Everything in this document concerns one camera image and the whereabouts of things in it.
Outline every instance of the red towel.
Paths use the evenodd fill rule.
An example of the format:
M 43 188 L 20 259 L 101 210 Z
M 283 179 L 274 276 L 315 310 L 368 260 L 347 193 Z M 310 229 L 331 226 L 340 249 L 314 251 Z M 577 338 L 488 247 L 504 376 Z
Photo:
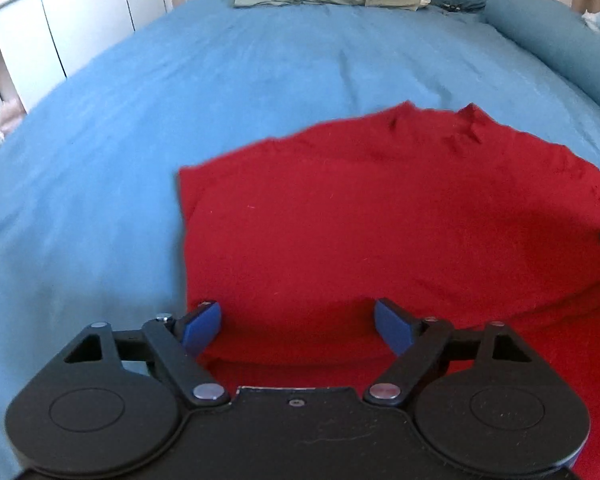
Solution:
M 567 148 L 402 104 L 180 171 L 189 306 L 223 310 L 227 387 L 352 385 L 391 362 L 371 298 L 512 324 L 583 397 L 600 479 L 600 171 Z

